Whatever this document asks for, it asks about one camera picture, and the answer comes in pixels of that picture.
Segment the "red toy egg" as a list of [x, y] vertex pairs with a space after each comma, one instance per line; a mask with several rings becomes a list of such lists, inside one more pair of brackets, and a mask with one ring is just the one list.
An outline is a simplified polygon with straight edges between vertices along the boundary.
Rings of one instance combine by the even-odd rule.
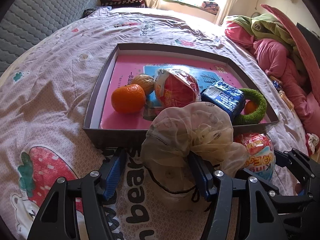
[[156, 71], [154, 91], [164, 107], [184, 107], [201, 100], [195, 77], [177, 68], [160, 68]]

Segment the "blue snack packet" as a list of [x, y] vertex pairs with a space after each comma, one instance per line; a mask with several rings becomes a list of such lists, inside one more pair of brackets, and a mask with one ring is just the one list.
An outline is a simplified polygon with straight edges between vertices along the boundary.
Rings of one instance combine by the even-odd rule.
[[241, 90], [216, 81], [201, 92], [201, 101], [210, 102], [224, 110], [233, 121], [245, 107], [245, 95]]

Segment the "walnut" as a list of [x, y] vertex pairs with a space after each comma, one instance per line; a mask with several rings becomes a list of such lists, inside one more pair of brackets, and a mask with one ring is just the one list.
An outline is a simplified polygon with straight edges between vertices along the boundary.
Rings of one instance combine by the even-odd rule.
[[142, 87], [146, 95], [150, 95], [154, 91], [155, 80], [152, 76], [139, 74], [132, 79], [131, 83]]

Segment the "dark cloth near headboard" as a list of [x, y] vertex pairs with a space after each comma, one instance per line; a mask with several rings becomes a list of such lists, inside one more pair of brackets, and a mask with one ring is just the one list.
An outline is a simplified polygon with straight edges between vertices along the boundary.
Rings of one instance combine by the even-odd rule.
[[93, 14], [94, 12], [96, 12], [97, 10], [100, 10], [100, 9], [105, 9], [107, 11], [110, 11], [112, 10], [112, 7], [109, 7], [109, 6], [101, 6], [101, 7], [94, 7], [94, 8], [89, 8], [89, 9], [85, 9], [82, 13], [82, 17], [81, 18], [86, 18], [88, 17], [89, 15]]

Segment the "orange tangerine without stem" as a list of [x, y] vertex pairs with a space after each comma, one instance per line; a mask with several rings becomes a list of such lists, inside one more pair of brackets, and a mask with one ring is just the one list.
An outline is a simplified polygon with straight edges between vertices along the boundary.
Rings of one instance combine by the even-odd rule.
[[145, 102], [145, 92], [138, 84], [117, 88], [111, 95], [112, 107], [120, 114], [138, 113], [144, 107]]

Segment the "grey quilted headboard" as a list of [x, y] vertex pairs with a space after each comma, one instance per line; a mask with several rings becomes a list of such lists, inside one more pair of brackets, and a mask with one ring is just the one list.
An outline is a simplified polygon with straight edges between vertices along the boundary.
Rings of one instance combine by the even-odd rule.
[[55, 31], [82, 18], [100, 0], [15, 0], [1, 20], [1, 72]]

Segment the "small blue candy wrapper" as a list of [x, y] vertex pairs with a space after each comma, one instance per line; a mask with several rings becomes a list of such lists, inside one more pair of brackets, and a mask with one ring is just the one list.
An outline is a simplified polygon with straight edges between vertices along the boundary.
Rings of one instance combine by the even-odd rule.
[[282, 86], [275, 80], [272, 81], [274, 88], [279, 92], [283, 90]]

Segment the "yellow snack packet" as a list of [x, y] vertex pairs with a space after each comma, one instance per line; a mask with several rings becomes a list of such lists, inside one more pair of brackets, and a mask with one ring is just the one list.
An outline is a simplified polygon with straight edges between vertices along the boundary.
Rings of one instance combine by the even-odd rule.
[[279, 96], [285, 102], [285, 104], [287, 105], [287, 107], [289, 108], [290, 111], [293, 111], [295, 109], [294, 104], [289, 100], [289, 98], [286, 96], [286, 94], [283, 90], [279, 91]]

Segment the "patterned cushion on windowsill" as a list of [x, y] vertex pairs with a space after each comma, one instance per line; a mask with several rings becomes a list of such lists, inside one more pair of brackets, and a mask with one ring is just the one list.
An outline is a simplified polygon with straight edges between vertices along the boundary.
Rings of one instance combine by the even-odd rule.
[[211, 14], [217, 15], [217, 13], [219, 12], [219, 5], [214, 2], [214, 1], [204, 1], [201, 4], [201, 8], [206, 11], [209, 12]]

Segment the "blue and white toy egg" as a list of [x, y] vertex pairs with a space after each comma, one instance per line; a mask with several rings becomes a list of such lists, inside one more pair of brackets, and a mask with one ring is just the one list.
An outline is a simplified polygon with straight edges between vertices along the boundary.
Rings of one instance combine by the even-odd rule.
[[244, 145], [249, 153], [245, 168], [270, 181], [276, 165], [276, 157], [269, 136], [264, 133], [245, 133], [235, 137], [234, 141]]

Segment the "orange tangerine with stem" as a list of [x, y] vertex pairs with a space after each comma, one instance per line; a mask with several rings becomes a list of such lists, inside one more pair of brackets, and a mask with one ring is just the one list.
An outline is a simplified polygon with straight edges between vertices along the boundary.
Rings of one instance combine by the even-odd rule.
[[245, 114], [245, 115], [249, 115], [249, 114], [255, 112], [256, 109], [257, 109], [257, 107], [258, 107], [258, 106], [257, 106], [257, 104], [256, 104], [254, 101], [252, 101], [252, 100], [247, 100], [247, 101], [246, 101], [246, 104], [245, 104], [245, 107], [244, 107], [244, 114]]

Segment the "pink and blue book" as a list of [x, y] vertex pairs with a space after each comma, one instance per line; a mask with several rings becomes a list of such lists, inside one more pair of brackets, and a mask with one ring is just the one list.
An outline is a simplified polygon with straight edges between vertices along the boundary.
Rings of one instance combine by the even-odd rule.
[[218, 105], [234, 120], [256, 106], [224, 62], [155, 55], [117, 57], [107, 89], [101, 129], [148, 129], [167, 107], [196, 101]]

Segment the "white and pink scrunchie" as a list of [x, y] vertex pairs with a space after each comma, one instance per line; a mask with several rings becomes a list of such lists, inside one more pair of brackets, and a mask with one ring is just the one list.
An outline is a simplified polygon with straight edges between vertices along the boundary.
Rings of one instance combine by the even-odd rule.
[[316, 152], [319, 144], [319, 137], [313, 133], [306, 133], [305, 139], [308, 155], [311, 156]]

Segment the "beige mesh drawstring pouch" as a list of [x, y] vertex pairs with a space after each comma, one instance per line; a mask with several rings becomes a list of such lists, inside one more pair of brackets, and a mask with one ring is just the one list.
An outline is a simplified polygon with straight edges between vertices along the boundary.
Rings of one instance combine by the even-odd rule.
[[151, 123], [141, 149], [155, 196], [171, 210], [204, 207], [204, 201], [191, 200], [195, 180], [187, 156], [193, 152], [234, 177], [249, 153], [234, 142], [233, 132], [229, 115], [210, 102], [162, 110]]

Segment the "dark cardboard box tray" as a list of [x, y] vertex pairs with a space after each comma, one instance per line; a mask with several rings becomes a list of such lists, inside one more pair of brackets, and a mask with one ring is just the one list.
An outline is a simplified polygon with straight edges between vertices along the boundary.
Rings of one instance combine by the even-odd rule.
[[162, 44], [120, 43], [108, 55], [95, 83], [83, 129], [96, 148], [141, 143], [152, 121], [168, 107], [184, 107], [215, 97], [233, 124], [235, 134], [263, 133], [278, 123], [269, 103], [257, 122], [238, 123], [259, 114], [246, 101], [214, 88], [256, 89], [232, 59], [197, 49]]

